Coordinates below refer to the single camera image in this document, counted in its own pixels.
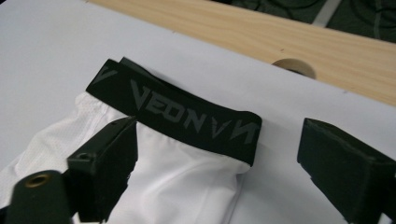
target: black cable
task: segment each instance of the black cable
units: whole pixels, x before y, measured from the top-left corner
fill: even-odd
[[[365,23],[367,23],[367,24],[369,24],[369,25],[372,25],[372,26],[374,26],[375,24],[372,22],[372,21],[370,21],[370,20],[368,20],[368,19],[366,19],[364,16],[362,16],[360,13],[359,13],[359,10],[358,10],[358,7],[356,6],[356,3],[355,3],[355,0],[348,0],[349,1],[349,6],[350,6],[350,8],[351,8],[351,10],[352,10],[352,13],[358,18],[358,19],[360,19],[361,21],[363,21],[363,22],[365,22]],[[379,10],[377,10],[377,9],[373,9],[372,7],[370,7],[369,5],[367,5],[367,4],[364,4],[364,5],[366,5],[366,7],[368,7],[369,9],[371,9],[374,13],[379,13],[379,12],[384,12],[384,11],[394,11],[394,10],[396,10],[396,8],[380,8]],[[396,21],[392,21],[393,23],[395,23],[394,25],[391,25],[391,26],[387,26],[387,25],[379,25],[378,27],[379,28],[382,28],[382,29],[393,29],[393,28],[396,28]]]
[[[276,6],[276,7],[280,7],[280,8],[282,8],[283,10],[285,10],[285,12],[286,12],[286,14],[288,15],[288,17],[289,17],[291,20],[294,20],[294,21],[299,21],[299,20],[297,20],[297,19],[293,16],[293,14],[292,14],[291,11],[290,11],[291,9],[304,9],[304,8],[309,8],[309,7],[312,7],[314,4],[316,4],[318,1],[319,1],[319,0],[314,0],[314,1],[312,1],[311,3],[309,3],[309,4],[305,5],[305,6],[286,6],[286,5],[283,5],[282,3],[278,2],[277,0],[268,0],[268,2],[271,3],[272,5],[274,5],[274,6]]]
[[[268,2],[272,3],[275,6],[282,7],[282,8],[287,8],[287,9],[304,9],[308,7],[312,7],[314,4],[316,4],[319,0],[314,0],[311,3],[305,5],[305,6],[286,6],[283,5],[282,3],[278,2],[277,0],[268,0]]]

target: wooden board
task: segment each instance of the wooden board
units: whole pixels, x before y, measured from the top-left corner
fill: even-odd
[[[396,45],[205,0],[90,0],[266,63],[298,59],[316,79],[396,105]]]

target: black waistband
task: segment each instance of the black waistband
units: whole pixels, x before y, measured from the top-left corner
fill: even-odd
[[[127,59],[108,60],[87,92],[180,142],[253,164],[262,119],[214,105]]]

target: black plastic part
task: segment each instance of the black plastic part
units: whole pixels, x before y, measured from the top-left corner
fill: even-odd
[[[305,119],[297,161],[347,222],[378,222],[394,160],[331,124]]]
[[[8,206],[0,209],[0,224],[6,223],[7,210]]]
[[[38,172],[15,185],[6,224],[26,223],[73,223],[61,173]]]
[[[137,161],[135,118],[109,123],[68,159],[70,185],[82,222],[108,220]]]

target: circular hole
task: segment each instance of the circular hole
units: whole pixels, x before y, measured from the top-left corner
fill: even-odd
[[[26,188],[36,188],[44,185],[50,180],[50,175],[35,175],[31,177],[26,183]]]
[[[289,70],[299,75],[316,79],[315,70],[309,65],[298,59],[282,59],[273,63],[273,65]]]
[[[80,153],[77,155],[77,158],[82,160],[88,160],[90,158],[90,155],[88,155],[88,153]]]

